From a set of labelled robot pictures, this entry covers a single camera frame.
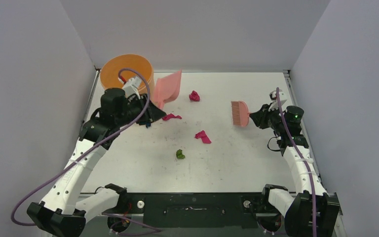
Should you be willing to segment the pink hand brush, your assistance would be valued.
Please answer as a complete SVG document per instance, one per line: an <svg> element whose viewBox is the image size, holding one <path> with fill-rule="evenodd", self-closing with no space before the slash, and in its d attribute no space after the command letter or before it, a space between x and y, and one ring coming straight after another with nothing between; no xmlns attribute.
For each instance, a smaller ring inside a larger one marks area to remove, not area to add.
<svg viewBox="0 0 379 237"><path fill-rule="evenodd" d="M249 124L250 112L245 102L231 101L231 110L233 125L246 127Z"/></svg>

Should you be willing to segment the pink plastic dustpan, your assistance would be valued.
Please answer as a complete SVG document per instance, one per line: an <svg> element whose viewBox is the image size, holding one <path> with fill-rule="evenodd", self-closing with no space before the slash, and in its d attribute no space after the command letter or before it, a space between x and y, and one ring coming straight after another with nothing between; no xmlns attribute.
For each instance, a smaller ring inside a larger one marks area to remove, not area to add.
<svg viewBox="0 0 379 237"><path fill-rule="evenodd" d="M176 100L180 93L182 71L158 78L154 87L153 103L163 110L166 103Z"/></svg>

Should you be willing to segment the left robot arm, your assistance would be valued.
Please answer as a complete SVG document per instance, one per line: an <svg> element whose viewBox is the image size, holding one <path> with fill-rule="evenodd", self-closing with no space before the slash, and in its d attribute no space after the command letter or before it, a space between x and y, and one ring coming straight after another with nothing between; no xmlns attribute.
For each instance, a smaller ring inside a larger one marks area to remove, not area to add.
<svg viewBox="0 0 379 237"><path fill-rule="evenodd" d="M121 88L105 90L100 107L80 133L66 167L51 180L53 187L40 202L32 202L27 214L41 230L55 237L78 237L85 225L108 209L127 208L127 191L114 184L84 200L80 193L99 160L121 132L133 124L149 125L166 116L145 93L126 95Z"/></svg>

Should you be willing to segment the magenta scrap near right arm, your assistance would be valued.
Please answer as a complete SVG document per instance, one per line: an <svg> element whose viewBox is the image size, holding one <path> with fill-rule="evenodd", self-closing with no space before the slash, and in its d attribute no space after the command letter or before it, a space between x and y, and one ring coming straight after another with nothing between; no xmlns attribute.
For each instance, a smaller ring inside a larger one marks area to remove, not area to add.
<svg viewBox="0 0 379 237"><path fill-rule="evenodd" d="M200 139L203 144L211 144L211 140L204 130L195 134L195 139Z"/></svg>

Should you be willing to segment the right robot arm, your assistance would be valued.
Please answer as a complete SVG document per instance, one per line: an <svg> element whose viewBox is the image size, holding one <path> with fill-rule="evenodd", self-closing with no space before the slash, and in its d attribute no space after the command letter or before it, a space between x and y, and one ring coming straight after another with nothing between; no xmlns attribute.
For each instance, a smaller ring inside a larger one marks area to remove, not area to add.
<svg viewBox="0 0 379 237"><path fill-rule="evenodd" d="M303 109L288 106L285 110L273 109L264 104L249 117L260 129L271 128L279 138L277 144L287 162L295 184L296 196L277 185L266 185L259 198L262 210L275 208L285 221L285 232L290 237L330 237L333 234L339 200L329 196L319 180L310 157L308 142L302 134Z"/></svg>

